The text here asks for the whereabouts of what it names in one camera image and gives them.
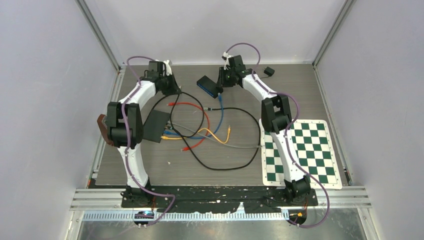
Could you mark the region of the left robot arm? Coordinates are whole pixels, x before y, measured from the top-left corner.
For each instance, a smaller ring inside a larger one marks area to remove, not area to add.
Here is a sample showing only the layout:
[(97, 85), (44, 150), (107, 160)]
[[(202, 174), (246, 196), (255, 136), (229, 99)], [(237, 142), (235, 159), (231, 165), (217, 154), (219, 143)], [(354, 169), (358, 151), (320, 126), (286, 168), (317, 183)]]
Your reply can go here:
[(157, 196), (151, 190), (141, 154), (144, 135), (141, 109), (158, 92), (164, 96), (181, 93), (171, 65), (170, 60), (150, 59), (148, 70), (137, 78), (135, 87), (121, 100), (111, 101), (107, 106), (106, 135), (119, 151), (127, 175), (122, 197), (141, 207), (148, 207)]

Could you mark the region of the black switch with blue ports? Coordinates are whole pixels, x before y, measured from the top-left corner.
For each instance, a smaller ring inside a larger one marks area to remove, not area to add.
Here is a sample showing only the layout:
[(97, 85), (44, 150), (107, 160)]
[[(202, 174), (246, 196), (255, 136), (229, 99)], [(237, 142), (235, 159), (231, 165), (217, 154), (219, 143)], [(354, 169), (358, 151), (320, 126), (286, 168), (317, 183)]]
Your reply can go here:
[(223, 92), (223, 90), (206, 75), (202, 76), (196, 82), (196, 85), (214, 99), (216, 99)]

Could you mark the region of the brown object at left edge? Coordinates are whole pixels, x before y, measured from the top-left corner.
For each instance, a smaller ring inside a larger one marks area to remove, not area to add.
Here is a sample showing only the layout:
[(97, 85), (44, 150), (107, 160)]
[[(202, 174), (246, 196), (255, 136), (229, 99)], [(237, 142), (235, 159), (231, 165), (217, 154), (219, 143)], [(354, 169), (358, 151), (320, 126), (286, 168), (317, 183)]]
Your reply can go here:
[(103, 140), (105, 141), (105, 143), (109, 146), (114, 147), (114, 143), (112, 140), (109, 139), (108, 137), (108, 129), (107, 129), (107, 125), (106, 125), (106, 118), (107, 116), (105, 114), (100, 114), (97, 117), (97, 126), (99, 128), (100, 134), (103, 138)]

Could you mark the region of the green white chessboard mat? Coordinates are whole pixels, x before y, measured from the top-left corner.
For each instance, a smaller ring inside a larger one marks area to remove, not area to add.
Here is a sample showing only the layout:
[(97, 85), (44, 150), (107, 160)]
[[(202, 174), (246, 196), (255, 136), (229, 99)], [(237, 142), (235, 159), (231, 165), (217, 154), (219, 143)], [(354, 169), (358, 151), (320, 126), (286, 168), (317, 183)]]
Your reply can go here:
[[(276, 143), (269, 132), (261, 130), (262, 183), (283, 187), (284, 168)], [(325, 189), (343, 188), (336, 154), (325, 120), (298, 119), (291, 126), (291, 136), (299, 158), (299, 165), (310, 173)]]

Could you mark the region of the plain black network switch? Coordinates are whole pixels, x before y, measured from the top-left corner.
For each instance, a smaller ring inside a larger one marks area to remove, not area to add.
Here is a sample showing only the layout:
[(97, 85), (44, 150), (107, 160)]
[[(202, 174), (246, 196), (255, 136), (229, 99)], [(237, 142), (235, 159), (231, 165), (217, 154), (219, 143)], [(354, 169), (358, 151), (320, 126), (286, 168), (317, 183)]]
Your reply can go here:
[(151, 110), (143, 125), (143, 140), (160, 143), (166, 125), (170, 120), (169, 112)]

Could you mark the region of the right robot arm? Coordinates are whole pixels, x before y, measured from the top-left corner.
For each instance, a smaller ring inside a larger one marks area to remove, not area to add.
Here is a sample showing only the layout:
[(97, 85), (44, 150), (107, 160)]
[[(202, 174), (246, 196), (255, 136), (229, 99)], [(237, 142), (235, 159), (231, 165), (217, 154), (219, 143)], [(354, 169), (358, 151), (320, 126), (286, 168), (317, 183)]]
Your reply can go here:
[(224, 52), (222, 59), (225, 64), (219, 69), (218, 87), (239, 85), (261, 103), (261, 125), (264, 131), (270, 133), (283, 165), (284, 200), (291, 205), (299, 205), (310, 193), (311, 183), (299, 166), (291, 134), (291, 126), (297, 118), (292, 118), (289, 96), (268, 87), (254, 70), (246, 67), (240, 55)]

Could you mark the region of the black power adapter with cord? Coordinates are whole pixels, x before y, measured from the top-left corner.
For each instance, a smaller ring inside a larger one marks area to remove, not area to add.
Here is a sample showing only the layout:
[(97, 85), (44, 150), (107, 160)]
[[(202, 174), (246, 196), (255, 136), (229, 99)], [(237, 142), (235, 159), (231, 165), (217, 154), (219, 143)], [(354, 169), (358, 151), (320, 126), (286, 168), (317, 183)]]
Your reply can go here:
[(253, 71), (253, 73), (256, 74), (259, 79), (266, 79), (272, 77), (275, 74), (275, 70), (267, 66), (263, 69), (262, 75), (257, 73), (255, 70)]

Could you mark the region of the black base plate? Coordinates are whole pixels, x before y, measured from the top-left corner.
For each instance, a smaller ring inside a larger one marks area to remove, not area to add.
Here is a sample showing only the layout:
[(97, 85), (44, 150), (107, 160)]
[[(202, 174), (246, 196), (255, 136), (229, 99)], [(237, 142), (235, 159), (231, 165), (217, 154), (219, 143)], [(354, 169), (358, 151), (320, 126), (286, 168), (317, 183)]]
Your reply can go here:
[(120, 195), (123, 208), (149, 208), (159, 213), (276, 213), (281, 207), (315, 207), (314, 189), (289, 201), (283, 187), (275, 186), (153, 186), (147, 193), (127, 186)]

